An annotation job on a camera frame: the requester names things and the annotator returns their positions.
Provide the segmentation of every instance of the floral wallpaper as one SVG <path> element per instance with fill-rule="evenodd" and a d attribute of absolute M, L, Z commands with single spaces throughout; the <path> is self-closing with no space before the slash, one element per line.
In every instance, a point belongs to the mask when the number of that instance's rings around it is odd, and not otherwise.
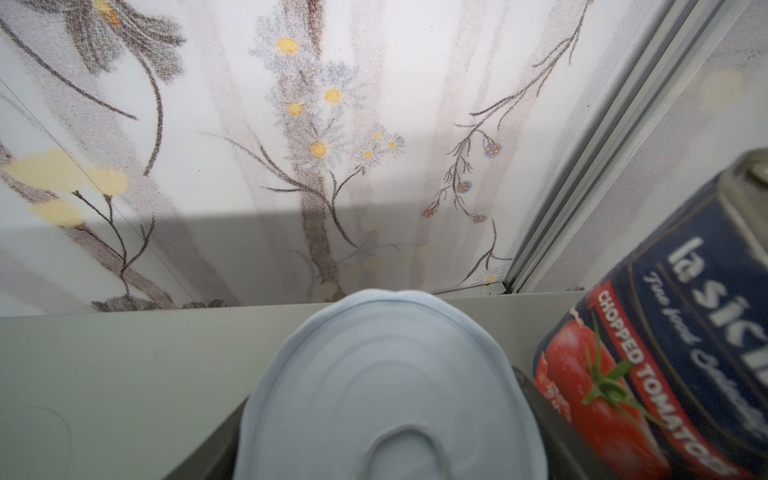
<path fill-rule="evenodd" d="M 669 7 L 0 3 L 0 313 L 498 282 Z"/>
<path fill-rule="evenodd" d="M 768 146 L 767 22 L 766 2 L 729 5 L 525 291 L 589 290 L 718 172 Z"/>

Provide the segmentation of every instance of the can label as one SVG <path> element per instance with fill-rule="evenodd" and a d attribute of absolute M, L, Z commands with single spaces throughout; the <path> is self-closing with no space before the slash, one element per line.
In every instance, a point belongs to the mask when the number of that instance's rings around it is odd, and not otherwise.
<path fill-rule="evenodd" d="M 768 271 L 712 180 L 542 341 L 535 385 L 623 480 L 755 478 L 767 300 Z"/>

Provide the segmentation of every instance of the white plastic lid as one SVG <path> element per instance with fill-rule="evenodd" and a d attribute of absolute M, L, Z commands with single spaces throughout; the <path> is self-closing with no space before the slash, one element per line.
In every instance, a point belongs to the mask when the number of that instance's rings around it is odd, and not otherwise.
<path fill-rule="evenodd" d="M 310 478 L 545 480 L 547 462 L 486 331 L 427 293 L 364 290 L 283 344 L 243 413 L 234 480 Z"/>

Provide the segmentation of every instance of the yellow flower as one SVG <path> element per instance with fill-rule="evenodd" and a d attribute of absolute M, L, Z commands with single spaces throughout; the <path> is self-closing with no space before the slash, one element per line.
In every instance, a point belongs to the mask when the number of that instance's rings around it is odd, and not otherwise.
<path fill-rule="evenodd" d="M 280 53 L 285 55 L 291 55 L 299 51 L 299 42 L 288 37 L 278 38 L 275 46 Z"/>
<path fill-rule="evenodd" d="M 110 197 L 120 195 L 128 188 L 128 177 L 120 170 L 89 167 L 85 169 L 85 174 L 100 192 Z"/>
<path fill-rule="evenodd" d="M 104 19 L 105 22 L 109 24 L 112 28 L 117 28 L 120 26 L 120 20 L 118 19 L 118 14 L 112 10 L 112 7 L 107 3 L 106 0 L 92 0 L 91 2 L 96 9 L 96 12 L 99 12 L 101 17 Z"/>
<path fill-rule="evenodd" d="M 328 145 L 325 145 L 322 141 L 312 144 L 310 149 L 312 150 L 312 155 L 317 158 L 323 158 L 328 153 Z"/>
<path fill-rule="evenodd" d="M 291 117 L 296 117 L 298 115 L 301 115 L 301 112 L 304 110 L 304 107 L 301 106 L 300 103 L 292 101 L 288 104 L 288 115 Z"/>
<path fill-rule="evenodd" d="M 331 300 L 338 291 L 339 286 L 334 282 L 323 282 L 317 287 L 317 294 L 320 295 L 320 298 L 323 300 Z"/>
<path fill-rule="evenodd" d="M 335 88 L 326 90 L 326 101 L 330 104 L 337 104 L 341 101 L 341 92 Z"/>
<path fill-rule="evenodd" d="M 35 216 L 60 227 L 78 227 L 85 223 L 78 208 L 61 198 L 30 205 L 29 211 Z"/>
<path fill-rule="evenodd" d="M 61 148 L 12 161 L 2 169 L 14 180 L 42 190 L 74 192 L 85 181 L 77 164 Z"/>

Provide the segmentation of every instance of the flower pattern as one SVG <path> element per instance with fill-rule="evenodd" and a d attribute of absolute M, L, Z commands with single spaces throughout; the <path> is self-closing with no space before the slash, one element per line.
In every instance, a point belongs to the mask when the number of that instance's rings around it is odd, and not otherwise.
<path fill-rule="evenodd" d="M 478 272 L 477 274 L 480 276 L 485 275 L 485 280 L 479 279 L 478 277 L 475 278 L 475 283 L 485 281 L 485 283 L 492 283 L 498 280 L 500 271 L 501 270 L 494 270 L 491 268 L 491 260 L 502 260 L 502 261 L 512 261 L 512 258 L 504 258 L 504 257 L 498 257 L 496 255 L 496 240 L 497 240 L 497 232 L 496 232 L 496 222 L 491 220 L 491 228 L 493 229 L 493 243 L 491 243 L 491 248 L 485 251 L 477 262 L 475 262 L 475 265 L 472 267 L 472 269 L 467 273 L 467 276 L 464 277 L 464 280 L 459 282 L 458 284 L 461 285 L 462 283 L 466 282 L 467 279 L 469 279 L 475 272 Z"/>
<path fill-rule="evenodd" d="M 259 17 L 256 23 L 256 47 L 252 55 L 261 58 L 271 71 L 299 74 L 301 68 L 313 63 L 315 48 L 300 18 L 275 7 L 269 17 Z"/>
<path fill-rule="evenodd" d="M 483 138 L 482 147 L 485 151 L 485 156 L 488 158 L 493 158 L 502 151 L 502 146 L 490 138 Z"/>
<path fill-rule="evenodd" d="M 211 300 L 207 305 L 203 302 L 189 302 L 181 306 L 183 309 L 192 308 L 221 308 L 227 306 L 223 300 Z"/>
<path fill-rule="evenodd" d="M 123 0 L 20 0 L 38 12 L 63 15 L 67 33 L 92 74 L 111 71 L 123 45 L 145 58 L 168 83 L 182 72 L 175 48 L 184 43 L 168 17 L 142 15 Z"/>
<path fill-rule="evenodd" d="M 490 283 L 501 282 L 504 280 L 509 265 L 497 266 L 487 270 L 478 269 L 475 275 L 472 277 L 472 283 L 478 285 L 489 285 Z"/>
<path fill-rule="evenodd" d="M 302 167 L 318 170 L 334 167 L 343 161 L 347 145 L 341 129 L 331 125 L 323 131 L 302 133 L 290 129 L 287 138 L 292 148 L 289 159 Z"/>
<path fill-rule="evenodd" d="M 59 227 L 79 227 L 85 223 L 80 210 L 72 203 L 57 198 L 29 206 L 29 211 Z"/>
<path fill-rule="evenodd" d="M 342 62 L 330 62 L 317 75 L 318 92 L 331 108 L 362 108 L 362 95 L 356 85 L 357 70 Z"/>
<path fill-rule="evenodd" d="M 353 161 L 363 173 L 379 165 L 387 157 L 397 157 L 406 145 L 403 137 L 390 133 L 381 124 L 374 124 L 372 131 L 358 142 Z"/>
<path fill-rule="evenodd" d="M 160 305 L 155 302 L 138 298 L 133 295 L 115 296 L 106 302 L 91 302 L 91 306 L 97 312 L 142 312 L 145 310 L 159 310 Z"/>
<path fill-rule="evenodd" d="M 466 194 L 469 192 L 469 189 L 472 188 L 472 182 L 469 180 L 464 180 L 462 182 L 458 183 L 458 187 L 456 187 L 456 191 L 460 194 Z"/>
<path fill-rule="evenodd" d="M 128 176 L 121 170 L 87 167 L 84 172 L 94 187 L 108 197 L 122 195 L 128 189 Z"/>
<path fill-rule="evenodd" d="M 41 190 L 71 193 L 87 180 L 80 167 L 61 148 L 27 155 L 2 170 L 14 180 Z"/>

